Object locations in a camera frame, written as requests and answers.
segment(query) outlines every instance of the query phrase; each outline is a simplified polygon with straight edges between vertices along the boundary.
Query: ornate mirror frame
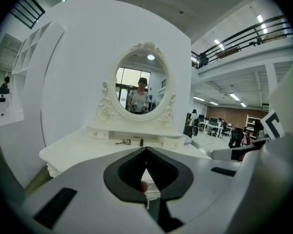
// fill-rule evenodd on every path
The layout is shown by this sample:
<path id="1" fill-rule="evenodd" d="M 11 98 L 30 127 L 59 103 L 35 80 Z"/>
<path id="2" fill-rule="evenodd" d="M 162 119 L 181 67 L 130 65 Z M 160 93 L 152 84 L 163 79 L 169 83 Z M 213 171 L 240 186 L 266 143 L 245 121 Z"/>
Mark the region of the ornate mirror frame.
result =
<path id="1" fill-rule="evenodd" d="M 165 95 L 160 102 L 159 106 L 155 108 L 153 111 L 144 114 L 144 115 L 136 115 L 125 108 L 122 107 L 120 102 L 116 97 L 116 90 L 115 90 L 115 77 L 116 73 L 120 67 L 120 64 L 129 56 L 132 56 L 135 53 L 140 53 L 141 51 L 145 51 L 148 54 L 152 54 L 159 60 L 162 64 L 165 75 L 166 75 L 166 92 Z M 161 52 L 159 48 L 155 47 L 153 42 L 145 42 L 139 43 L 130 49 L 126 50 L 119 58 L 114 62 L 109 79 L 107 82 L 103 82 L 103 93 L 104 97 L 101 99 L 99 106 L 97 108 L 97 117 L 100 120 L 108 121 L 114 116 L 122 115 L 123 117 L 134 120 L 134 121 L 147 121 L 151 119 L 155 119 L 160 116 L 159 121 L 163 121 L 162 124 L 166 125 L 167 127 L 171 127 L 173 124 L 173 111 L 172 111 L 172 103 L 174 102 L 175 98 L 175 79 L 174 74 L 171 69 L 169 69 L 169 65 L 165 60 L 164 54 Z"/>

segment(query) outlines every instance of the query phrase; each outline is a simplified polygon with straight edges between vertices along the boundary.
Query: oval mirror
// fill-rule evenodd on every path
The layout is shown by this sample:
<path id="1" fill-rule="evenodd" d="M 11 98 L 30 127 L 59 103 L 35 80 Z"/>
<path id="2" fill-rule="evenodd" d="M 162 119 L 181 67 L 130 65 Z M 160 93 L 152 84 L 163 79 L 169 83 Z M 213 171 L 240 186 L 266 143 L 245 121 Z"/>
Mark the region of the oval mirror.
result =
<path id="1" fill-rule="evenodd" d="M 133 114 L 147 114 L 159 106 L 165 95 L 166 75 L 162 62 L 146 50 L 127 56 L 115 77 L 119 103 Z"/>

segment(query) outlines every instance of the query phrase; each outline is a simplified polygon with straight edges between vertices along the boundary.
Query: black rubber pad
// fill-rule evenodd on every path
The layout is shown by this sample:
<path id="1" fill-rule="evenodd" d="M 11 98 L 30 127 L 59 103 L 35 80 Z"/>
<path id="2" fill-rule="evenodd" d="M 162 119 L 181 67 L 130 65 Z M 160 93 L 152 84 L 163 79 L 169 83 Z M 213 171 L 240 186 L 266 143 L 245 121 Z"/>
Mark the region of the black rubber pad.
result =
<path id="1" fill-rule="evenodd" d="M 43 226 L 51 229 L 77 191 L 62 188 L 34 217 Z"/>
<path id="2" fill-rule="evenodd" d="M 211 169 L 211 171 L 215 172 L 215 173 L 218 173 L 218 174 L 231 176 L 231 177 L 233 177 L 235 175 L 235 173 L 236 173 L 236 171 L 228 170 L 228 169 L 224 169 L 224 168 L 220 168 L 220 167 L 213 167 Z"/>

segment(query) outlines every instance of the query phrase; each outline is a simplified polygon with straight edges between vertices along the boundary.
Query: window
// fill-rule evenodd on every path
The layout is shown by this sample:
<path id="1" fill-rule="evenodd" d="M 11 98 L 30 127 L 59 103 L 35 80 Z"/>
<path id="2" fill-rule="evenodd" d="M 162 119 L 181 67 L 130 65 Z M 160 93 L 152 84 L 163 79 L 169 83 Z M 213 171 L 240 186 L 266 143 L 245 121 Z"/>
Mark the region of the window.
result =
<path id="1" fill-rule="evenodd" d="M 128 86 L 138 86 L 138 81 L 140 77 L 147 79 L 147 83 L 150 82 L 150 72 L 129 69 L 129 68 L 119 68 L 116 74 L 116 83 L 128 85 Z"/>
<path id="2" fill-rule="evenodd" d="M 122 84 L 122 78 L 123 78 L 124 68 L 119 68 L 116 74 L 116 83 Z"/>

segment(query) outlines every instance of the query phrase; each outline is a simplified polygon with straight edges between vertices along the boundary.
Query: white vanity table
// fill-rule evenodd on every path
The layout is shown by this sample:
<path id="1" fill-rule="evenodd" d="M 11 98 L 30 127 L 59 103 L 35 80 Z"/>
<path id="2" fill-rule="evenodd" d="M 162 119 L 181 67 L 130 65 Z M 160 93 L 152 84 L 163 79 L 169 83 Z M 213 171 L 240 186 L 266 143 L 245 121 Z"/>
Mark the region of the white vanity table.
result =
<path id="1" fill-rule="evenodd" d="M 44 148 L 40 151 L 39 156 L 48 162 L 50 175 L 57 176 L 80 162 L 130 148 L 140 148 L 140 138 L 130 138 L 131 145 L 115 144 L 122 142 L 124 138 L 97 140 L 87 137 L 85 129 L 80 129 Z M 154 139 L 144 139 L 144 146 L 162 147 L 162 144 Z M 210 159 L 210 157 L 190 144 L 180 149 L 167 150 L 188 156 Z"/>
<path id="2" fill-rule="evenodd" d="M 115 93 L 115 75 L 122 60 L 141 52 L 152 54 L 160 60 L 167 76 L 167 89 L 155 110 L 137 115 L 125 110 L 119 103 Z M 139 149 L 142 138 L 145 147 L 162 147 L 172 152 L 210 159 L 194 146 L 184 145 L 182 134 L 174 127 L 174 84 L 174 74 L 168 68 L 164 54 L 152 42 L 139 43 L 125 51 L 111 68 L 109 80 L 103 82 L 103 97 L 92 122 L 40 151 L 50 175 L 56 177 L 86 160 L 127 149 Z M 123 139 L 130 139 L 131 145 L 116 144 Z"/>

